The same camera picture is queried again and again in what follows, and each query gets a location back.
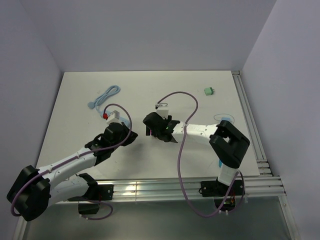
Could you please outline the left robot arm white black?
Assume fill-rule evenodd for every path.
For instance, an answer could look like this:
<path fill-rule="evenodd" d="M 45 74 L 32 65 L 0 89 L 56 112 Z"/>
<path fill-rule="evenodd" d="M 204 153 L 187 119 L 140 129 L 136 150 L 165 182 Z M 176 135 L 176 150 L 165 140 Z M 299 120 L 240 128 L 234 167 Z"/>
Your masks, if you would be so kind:
<path fill-rule="evenodd" d="M 72 198 L 100 207 L 103 202 L 98 183 L 82 171 L 107 160 L 118 147 L 130 145 L 137 137 L 131 126 L 110 123 L 71 156 L 40 168 L 24 167 L 6 196 L 11 214 L 29 222 L 51 205 Z"/>

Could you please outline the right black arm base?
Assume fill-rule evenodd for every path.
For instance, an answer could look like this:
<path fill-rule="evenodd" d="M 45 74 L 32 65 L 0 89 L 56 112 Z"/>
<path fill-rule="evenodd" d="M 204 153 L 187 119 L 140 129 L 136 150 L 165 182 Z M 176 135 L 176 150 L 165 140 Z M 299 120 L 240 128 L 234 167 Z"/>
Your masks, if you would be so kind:
<path fill-rule="evenodd" d="M 209 181 L 201 181 L 200 189 L 198 192 L 202 195 L 202 197 L 222 197 L 222 199 L 214 200 L 215 206 L 218 208 L 222 203 L 223 198 L 226 195 L 229 186 L 219 183 L 217 180 L 209 180 Z M 239 204 L 242 202 L 245 196 L 245 187 L 242 180 L 235 180 L 230 192 L 228 194 L 227 199 L 224 201 L 222 208 L 220 209 L 222 212 L 229 212 L 235 209 L 237 206 L 236 196 L 240 196 Z"/>

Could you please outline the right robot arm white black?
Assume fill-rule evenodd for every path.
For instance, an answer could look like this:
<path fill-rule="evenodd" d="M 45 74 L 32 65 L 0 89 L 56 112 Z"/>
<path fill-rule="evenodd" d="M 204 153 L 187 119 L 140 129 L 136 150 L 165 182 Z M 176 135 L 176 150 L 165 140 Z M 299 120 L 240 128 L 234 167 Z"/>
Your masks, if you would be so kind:
<path fill-rule="evenodd" d="M 158 113 L 149 113 L 142 121 L 151 134 L 165 143 L 180 143 L 178 165 L 181 164 L 185 142 L 210 146 L 221 167 L 216 179 L 216 189 L 222 195 L 234 188 L 234 178 L 250 146 L 250 140 L 231 122 L 222 120 L 219 124 L 188 124 L 171 118 L 163 119 Z"/>

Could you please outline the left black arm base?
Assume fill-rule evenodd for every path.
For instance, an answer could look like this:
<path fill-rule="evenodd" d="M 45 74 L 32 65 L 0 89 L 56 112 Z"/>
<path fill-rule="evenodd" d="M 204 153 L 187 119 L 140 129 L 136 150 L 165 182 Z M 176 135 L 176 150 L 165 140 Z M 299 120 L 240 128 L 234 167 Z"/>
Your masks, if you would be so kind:
<path fill-rule="evenodd" d="M 113 213 L 113 207 L 107 201 L 113 199 L 113 193 L 113 184 L 97 184 L 96 186 L 90 186 L 83 196 L 75 196 L 67 200 L 69 202 L 89 202 L 89 204 L 78 204 L 78 213 L 89 219 L 93 219 L 93 216 L 95 216 L 102 207 L 108 206 L 110 212 L 106 217 L 109 217 Z"/>

